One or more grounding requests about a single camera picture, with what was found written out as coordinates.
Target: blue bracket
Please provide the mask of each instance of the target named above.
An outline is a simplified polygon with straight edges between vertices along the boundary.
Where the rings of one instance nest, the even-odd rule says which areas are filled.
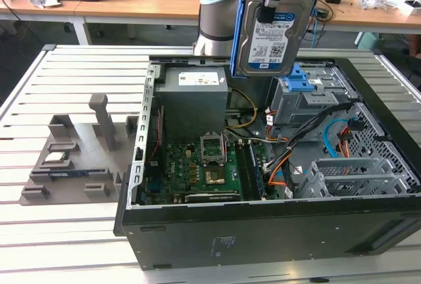
[[[307,80],[306,73],[295,63],[291,73],[284,78],[291,92],[311,92],[314,86]]]
[[[231,75],[233,78],[247,78],[247,77],[241,77],[237,76],[235,74],[235,66],[237,62],[237,53],[238,53],[238,44],[239,44],[239,35],[241,33],[241,25],[243,22],[243,14],[244,14],[244,5],[245,0],[238,0],[238,8],[237,8],[237,16],[235,18],[235,30],[234,30],[234,41],[232,44],[232,51],[231,51],[231,63],[230,63],[230,70]]]

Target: hard drive label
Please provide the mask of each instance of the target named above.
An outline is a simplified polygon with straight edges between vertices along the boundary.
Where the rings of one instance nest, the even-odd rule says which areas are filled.
[[[293,13],[277,12],[273,23],[256,20],[251,42],[249,65],[253,68],[273,69],[284,60],[288,38],[285,32],[294,24]]]

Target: sticker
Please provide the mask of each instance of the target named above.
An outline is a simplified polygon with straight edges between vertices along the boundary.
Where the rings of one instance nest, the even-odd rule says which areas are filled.
[[[294,25],[294,19],[293,13],[277,12],[272,23],[256,20],[249,55],[253,68],[267,69],[282,63],[288,45],[285,32]]]
[[[303,167],[301,166],[295,167],[294,174],[303,174]]]
[[[266,115],[266,123],[269,126],[273,126],[274,125],[274,117],[272,115]]]
[[[68,177],[68,174],[50,174],[50,177]]]
[[[210,242],[210,255],[220,258],[224,253],[231,251],[235,245],[235,236],[216,237]]]
[[[178,85],[219,85],[217,72],[180,72]]]
[[[293,197],[292,191],[288,187],[285,187],[285,196],[289,199]]]
[[[322,80],[320,79],[309,79],[309,83],[311,83],[312,85],[321,85],[322,84]]]

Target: blue cable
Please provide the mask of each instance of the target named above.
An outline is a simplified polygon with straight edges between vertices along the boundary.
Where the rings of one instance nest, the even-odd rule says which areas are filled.
[[[317,32],[317,13],[316,13],[316,22],[314,23],[314,28],[313,28],[313,41],[311,42],[311,48],[313,48],[314,46],[314,38],[316,37],[316,32]]]
[[[336,123],[336,122],[348,122],[348,120],[344,120],[343,118],[337,118],[335,120],[330,121],[330,123],[326,126],[326,128],[323,131],[323,142],[326,146],[326,149],[328,150],[328,152],[330,153],[330,155],[333,158],[337,158],[336,152],[334,151],[334,149],[332,148],[332,146],[329,143],[329,139],[328,139],[328,132],[329,132],[329,127]]]

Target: black cable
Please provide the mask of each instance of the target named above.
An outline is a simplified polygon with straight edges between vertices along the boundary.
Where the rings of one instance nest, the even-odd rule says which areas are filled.
[[[37,41],[40,42],[42,45],[44,45],[42,40],[40,40],[40,38],[35,33],[33,33],[31,29],[29,29],[29,26],[27,26],[25,22],[23,22],[22,19],[20,19],[19,16],[16,13],[14,13],[14,11],[6,4],[6,1],[5,0],[1,0],[1,1],[5,4],[6,8],[8,8],[8,10],[20,21],[20,23],[22,23],[25,26],[25,28],[37,39]]]
[[[321,112],[319,112],[316,116],[312,117],[310,120],[306,121],[302,124],[295,133],[288,139],[285,144],[285,149],[282,151],[280,156],[277,156],[275,159],[271,160],[267,166],[272,167],[281,161],[281,159],[285,156],[285,153],[288,149],[294,148],[298,141],[302,140],[307,133],[316,129],[328,116],[334,112],[348,110],[353,106],[353,103],[342,103],[340,105],[331,106]]]
[[[319,3],[322,3],[323,5],[325,5],[325,6],[327,6],[327,8],[329,8],[329,10],[330,10],[330,18],[327,18],[327,19],[322,19],[322,18],[317,18],[317,20],[319,20],[319,21],[326,21],[326,22],[328,22],[328,21],[330,21],[333,17],[334,17],[334,10],[331,8],[331,6],[329,6],[327,3],[325,3],[325,2],[323,2],[323,1],[321,1],[321,0],[317,0]]]

